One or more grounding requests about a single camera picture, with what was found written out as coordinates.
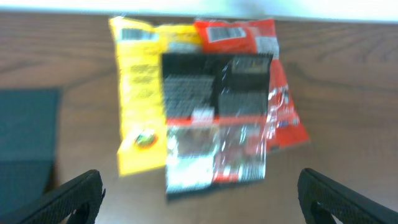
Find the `dark green box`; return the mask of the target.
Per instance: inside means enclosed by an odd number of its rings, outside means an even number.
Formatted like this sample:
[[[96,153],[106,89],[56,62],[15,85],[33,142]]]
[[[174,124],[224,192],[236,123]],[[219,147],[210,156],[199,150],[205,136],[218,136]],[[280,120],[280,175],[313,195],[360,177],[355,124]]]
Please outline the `dark green box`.
[[[57,89],[1,91],[1,213],[38,199],[49,184],[57,138]]]

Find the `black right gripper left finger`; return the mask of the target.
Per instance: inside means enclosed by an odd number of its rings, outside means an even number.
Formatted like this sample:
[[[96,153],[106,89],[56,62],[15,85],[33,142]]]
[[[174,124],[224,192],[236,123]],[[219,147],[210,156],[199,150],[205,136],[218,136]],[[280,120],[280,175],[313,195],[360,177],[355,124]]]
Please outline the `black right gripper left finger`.
[[[92,169],[22,208],[2,215],[2,224],[94,224],[104,199],[100,172]]]

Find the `red snack bag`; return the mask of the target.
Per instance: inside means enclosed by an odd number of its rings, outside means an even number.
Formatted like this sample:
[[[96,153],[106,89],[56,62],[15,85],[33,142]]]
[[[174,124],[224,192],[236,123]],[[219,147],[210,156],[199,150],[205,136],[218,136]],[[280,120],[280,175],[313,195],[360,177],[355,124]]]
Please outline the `red snack bag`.
[[[194,26],[206,53],[273,55],[270,67],[267,152],[305,143],[309,136],[296,112],[289,84],[279,60],[279,43],[273,19],[226,22],[198,19]]]

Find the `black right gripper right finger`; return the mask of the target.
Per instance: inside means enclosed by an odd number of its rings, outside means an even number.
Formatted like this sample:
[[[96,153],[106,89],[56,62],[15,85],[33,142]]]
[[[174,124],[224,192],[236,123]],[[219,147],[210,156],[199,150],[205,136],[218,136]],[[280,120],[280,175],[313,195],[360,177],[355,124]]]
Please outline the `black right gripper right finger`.
[[[301,171],[297,188],[306,223],[397,224],[397,212],[313,169]]]

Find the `yellow snack bag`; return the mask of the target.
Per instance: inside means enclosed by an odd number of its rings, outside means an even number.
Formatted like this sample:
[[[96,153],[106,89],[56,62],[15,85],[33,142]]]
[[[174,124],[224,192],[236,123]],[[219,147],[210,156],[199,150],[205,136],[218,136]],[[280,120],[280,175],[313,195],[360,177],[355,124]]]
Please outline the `yellow snack bag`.
[[[121,145],[119,176],[161,168],[167,156],[162,54],[201,51],[192,24],[151,23],[113,17],[109,27],[118,66]]]

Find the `black clear jerky bag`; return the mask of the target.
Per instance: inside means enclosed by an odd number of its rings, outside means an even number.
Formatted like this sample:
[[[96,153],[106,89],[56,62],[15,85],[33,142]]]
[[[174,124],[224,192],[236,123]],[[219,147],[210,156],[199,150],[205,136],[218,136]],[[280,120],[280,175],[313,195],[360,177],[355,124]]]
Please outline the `black clear jerky bag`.
[[[264,53],[162,56],[167,194],[265,178],[272,59]]]

